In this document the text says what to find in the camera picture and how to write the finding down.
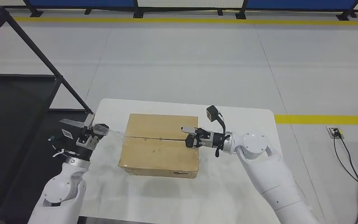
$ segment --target white table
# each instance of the white table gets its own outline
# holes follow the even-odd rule
[[[206,117],[207,105],[104,99],[95,123],[125,132],[129,114],[168,114],[199,117],[199,127],[222,132]],[[274,115],[270,110],[217,107],[227,130],[265,134],[281,153]],[[256,192],[236,155],[201,147],[196,179],[130,176],[119,168],[122,141],[103,138],[84,175],[87,192],[81,216],[149,223],[280,223]]]

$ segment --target box lid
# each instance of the box lid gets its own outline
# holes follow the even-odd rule
[[[185,146],[181,127],[197,127],[195,116],[130,114],[119,166],[198,171],[199,150]]]

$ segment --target cardboard box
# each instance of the cardboard box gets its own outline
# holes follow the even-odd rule
[[[130,114],[119,166],[130,175],[195,178],[199,150],[185,146],[184,126],[197,127],[197,117]]]

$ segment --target wall outlet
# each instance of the wall outlet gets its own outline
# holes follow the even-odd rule
[[[335,138],[335,132],[334,132],[334,130],[335,130],[336,128],[337,128],[337,127],[327,127],[328,134],[329,134],[330,138],[332,138],[332,139]],[[337,129],[338,129],[338,131],[341,133],[342,139],[344,139],[342,130],[340,130],[339,128],[337,128]]]

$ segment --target sticker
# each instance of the sticker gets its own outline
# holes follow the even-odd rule
[[[63,135],[66,136],[67,138],[73,139],[71,132],[69,132],[69,131],[67,131],[67,130],[65,130],[65,129],[62,129],[62,133],[63,133]]]

